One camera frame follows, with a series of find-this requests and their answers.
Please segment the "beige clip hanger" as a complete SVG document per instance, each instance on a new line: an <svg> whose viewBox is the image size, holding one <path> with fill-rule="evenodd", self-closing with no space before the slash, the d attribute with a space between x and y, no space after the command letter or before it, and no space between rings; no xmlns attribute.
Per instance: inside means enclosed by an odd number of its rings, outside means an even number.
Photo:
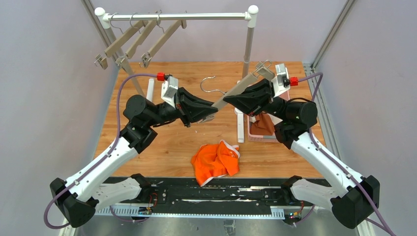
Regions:
<svg viewBox="0 0 417 236"><path fill-rule="evenodd" d="M106 13L105 11L103 11L103 8L96 8L95 10L96 11L94 12L94 14L98 18L107 36L114 36L112 28L116 27L113 25L113 21L118 20L117 16L119 14ZM121 31L121 35L114 39L109 38L110 45L105 49L103 54L98 54L95 58L94 64L96 66L101 66L103 69L106 69L108 67L107 58L111 57L122 57L121 62L118 62L118 64L123 64L124 58L126 57L126 53L122 51L122 46L128 40L130 40L130 38L132 38L136 33L139 33L140 35L145 34L145 29L150 24L149 20L135 19L134 16L136 15L136 13L130 16L122 15L122 19L129 20L131 26L125 31L119 28L119 30Z"/></svg>
<svg viewBox="0 0 417 236"><path fill-rule="evenodd" d="M174 32L179 28L182 27L185 29L187 27L186 20L177 20L175 23L170 25L167 30L163 30L162 36L157 40L157 42L141 56L142 62L140 66L143 68L147 68L152 60L152 58L156 55L156 53L162 48L162 46L169 40L169 38L174 34Z"/></svg>
<svg viewBox="0 0 417 236"><path fill-rule="evenodd" d="M122 32L122 35L119 38L116 38L116 40L106 49L105 53L107 57L117 55L118 53L120 53L120 56L118 56L116 63L126 73L129 73L128 71L131 70L128 60L132 59L132 57L136 54L137 48L143 44L143 42L148 38L153 29L157 25L159 25L159 18L151 20L141 18L133 24L132 20L135 18L136 15L138 15L138 13L133 13L132 15L130 15L130 27L125 32ZM136 33L138 33L139 36L133 41L132 45L128 48L128 50L126 52L123 52L121 49L122 46L128 40L130 40Z"/></svg>
<svg viewBox="0 0 417 236"><path fill-rule="evenodd" d="M217 108L219 112L228 104L227 102L223 100L226 96L238 95L238 94L243 93L247 87L254 85L256 82L259 81L261 77L267 80L273 79L275 76L275 73L269 69L271 65L272 65L272 62L269 60L257 63L255 66L255 70L253 72L248 73L243 79L241 79L229 91L227 91L224 95L222 95L216 102L214 102L212 107Z"/></svg>

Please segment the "empty beige clip hanger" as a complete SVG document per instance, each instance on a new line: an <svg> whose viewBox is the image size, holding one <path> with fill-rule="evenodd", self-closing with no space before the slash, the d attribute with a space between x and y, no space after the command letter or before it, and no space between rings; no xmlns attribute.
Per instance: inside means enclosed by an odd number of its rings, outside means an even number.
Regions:
<svg viewBox="0 0 417 236"><path fill-rule="evenodd" d="M159 25L159 18L151 20L141 18L133 24L132 20L135 18L136 15L138 15L138 13L133 13L132 15L130 15L130 27L125 32L122 32L122 35L119 38L116 38L116 40L106 49L105 53L107 57L117 55L118 53L120 53L120 56L118 56L116 63L126 73L129 73L128 71L131 70L128 60L132 59L132 57L136 54L137 48L143 44L143 42L148 38L153 29L157 25ZM132 45L128 48L128 50L126 52L123 52L121 49L122 46L128 40L130 40L136 33L138 33L139 36L133 41Z"/></svg>

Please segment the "white clothes rack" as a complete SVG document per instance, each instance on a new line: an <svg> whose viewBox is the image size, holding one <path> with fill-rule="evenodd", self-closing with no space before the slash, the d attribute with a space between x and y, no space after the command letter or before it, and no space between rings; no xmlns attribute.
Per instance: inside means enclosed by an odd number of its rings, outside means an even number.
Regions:
<svg viewBox="0 0 417 236"><path fill-rule="evenodd" d="M257 23L259 8L256 5L249 6L248 10L243 13L176 13L176 14L165 14L156 12L154 14L138 14L135 16L135 19L155 19L159 18L159 25L161 21L173 21L175 23L177 20L245 20L247 22L247 38L244 54L244 63L243 63L243 72L242 79L249 73L249 60L252 49L253 34L254 29ZM122 15L117 16L118 20L114 21L123 21Z"/></svg>

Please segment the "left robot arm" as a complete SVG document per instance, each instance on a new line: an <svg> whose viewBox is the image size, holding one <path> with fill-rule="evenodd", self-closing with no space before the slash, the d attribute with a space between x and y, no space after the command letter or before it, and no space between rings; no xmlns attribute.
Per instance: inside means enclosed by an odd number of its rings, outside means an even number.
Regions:
<svg viewBox="0 0 417 236"><path fill-rule="evenodd" d="M174 89L160 104L154 104L141 95L130 97L123 111L128 119L126 126L119 127L115 140L107 150L77 174L51 182L52 202L65 216L69 226L77 228L87 223L97 211L113 204L132 199L148 200L151 184L141 174L106 187L102 187L102 183L152 143L157 136L156 127L177 119L188 127L222 107L223 102L200 99L185 88Z"/></svg>

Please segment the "orange underwear white trim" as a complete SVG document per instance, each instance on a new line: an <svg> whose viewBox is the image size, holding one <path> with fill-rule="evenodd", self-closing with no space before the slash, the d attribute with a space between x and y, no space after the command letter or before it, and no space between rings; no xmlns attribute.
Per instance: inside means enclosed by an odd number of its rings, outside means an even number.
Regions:
<svg viewBox="0 0 417 236"><path fill-rule="evenodd" d="M224 140L202 145L191 157L197 183L203 187L213 178L237 174L240 171L239 159L238 145L230 145Z"/></svg>

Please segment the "pink plastic basket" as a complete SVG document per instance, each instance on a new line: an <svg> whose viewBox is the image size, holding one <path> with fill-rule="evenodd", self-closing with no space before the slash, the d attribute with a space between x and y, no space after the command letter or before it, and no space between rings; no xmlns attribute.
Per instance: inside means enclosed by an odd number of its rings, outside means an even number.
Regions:
<svg viewBox="0 0 417 236"><path fill-rule="evenodd" d="M259 89L245 89L245 91L243 93L251 93L251 92L256 92ZM290 94L289 94L289 90L283 92L281 95L279 95L279 97L281 97L282 99L285 100L289 100L290 99ZM273 115L267 114L270 119L271 122L269 124L272 124L272 134L271 135L259 135L258 132L253 133L252 132L252 124L254 123L253 121L255 121L255 117L251 117L248 115L245 115L245 122L247 123L247 139L248 141L251 142L266 142L266 143L277 143L277 139L275 137L275 130L274 130L274 125L278 124L282 121L282 119L279 119Z"/></svg>

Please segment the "brown underwear white waistband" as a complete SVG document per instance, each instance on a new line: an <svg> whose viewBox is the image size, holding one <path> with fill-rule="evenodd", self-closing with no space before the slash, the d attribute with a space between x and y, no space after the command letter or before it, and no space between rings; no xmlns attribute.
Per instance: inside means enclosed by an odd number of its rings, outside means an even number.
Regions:
<svg viewBox="0 0 417 236"><path fill-rule="evenodd" d="M270 115L261 113L254 117L249 117L249 132L252 135L273 135L275 129Z"/></svg>

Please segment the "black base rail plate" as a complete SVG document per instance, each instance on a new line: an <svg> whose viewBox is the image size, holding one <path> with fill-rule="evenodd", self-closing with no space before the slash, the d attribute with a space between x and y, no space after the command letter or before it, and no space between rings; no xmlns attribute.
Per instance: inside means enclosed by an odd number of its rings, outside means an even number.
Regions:
<svg viewBox="0 0 417 236"><path fill-rule="evenodd" d="M303 207L331 209L335 191L322 179L215 179L111 177L85 201L65 193L56 205L72 226L94 215L146 217L300 219Z"/></svg>

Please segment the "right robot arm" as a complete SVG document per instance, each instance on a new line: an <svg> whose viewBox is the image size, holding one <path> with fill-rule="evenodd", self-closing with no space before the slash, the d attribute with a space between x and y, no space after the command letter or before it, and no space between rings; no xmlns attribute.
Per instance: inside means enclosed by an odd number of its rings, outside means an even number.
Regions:
<svg viewBox="0 0 417 236"><path fill-rule="evenodd" d="M284 99L275 94L273 83L263 79L223 100L248 116L266 113L280 119L274 126L277 141L302 156L328 182L328 186L293 176L281 185L288 204L304 201L330 210L349 229L356 228L379 206L380 183L365 177L332 154L313 135L317 123L315 102L302 97Z"/></svg>

